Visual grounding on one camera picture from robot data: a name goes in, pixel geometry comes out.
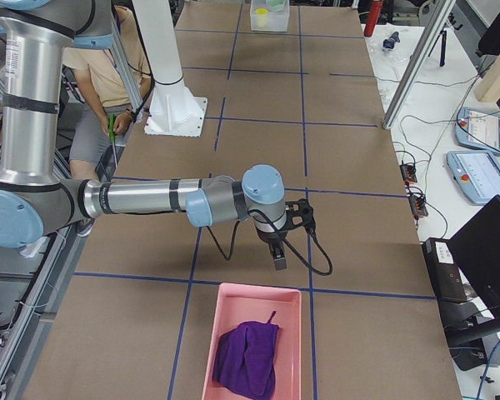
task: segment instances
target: purple cloth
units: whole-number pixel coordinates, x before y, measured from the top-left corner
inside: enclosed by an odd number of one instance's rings
[[[276,387],[274,352],[279,329],[271,319],[243,322],[220,337],[213,381],[246,398],[270,400]]]

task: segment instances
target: label sticker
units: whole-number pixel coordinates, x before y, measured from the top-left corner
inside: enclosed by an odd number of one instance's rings
[[[435,248],[437,250],[437,259],[443,264],[453,264],[452,254],[448,250],[448,246],[443,242],[435,242]]]
[[[4,74],[7,78],[18,78],[18,69],[20,65],[20,47],[20,42],[16,40],[7,40],[6,67],[4,68]]]

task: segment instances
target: green tool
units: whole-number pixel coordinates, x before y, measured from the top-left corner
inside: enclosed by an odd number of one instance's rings
[[[117,146],[115,145],[115,114],[109,114],[109,126],[107,131],[109,132],[109,141],[111,142],[111,147],[113,149],[113,159],[115,161],[115,168],[117,167]]]

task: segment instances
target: red bottle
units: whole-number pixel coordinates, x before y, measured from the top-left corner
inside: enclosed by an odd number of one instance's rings
[[[378,22],[380,17],[380,12],[382,11],[383,0],[373,0],[370,6],[370,13],[368,14],[367,24],[365,25],[364,35],[366,38],[370,38],[373,35],[374,27]]]

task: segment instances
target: gray shorts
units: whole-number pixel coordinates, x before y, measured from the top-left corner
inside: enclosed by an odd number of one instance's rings
[[[118,115],[129,107],[129,104],[123,104],[122,106],[106,107],[105,110],[107,114],[113,113]],[[118,146],[126,146],[132,129],[133,123],[130,124],[124,135],[116,136],[115,143]],[[111,142],[109,142],[108,135],[103,132],[100,126],[100,120],[93,110],[85,104],[82,117],[76,125],[76,133],[72,140],[69,159],[87,161],[88,163],[97,165],[110,146]]]

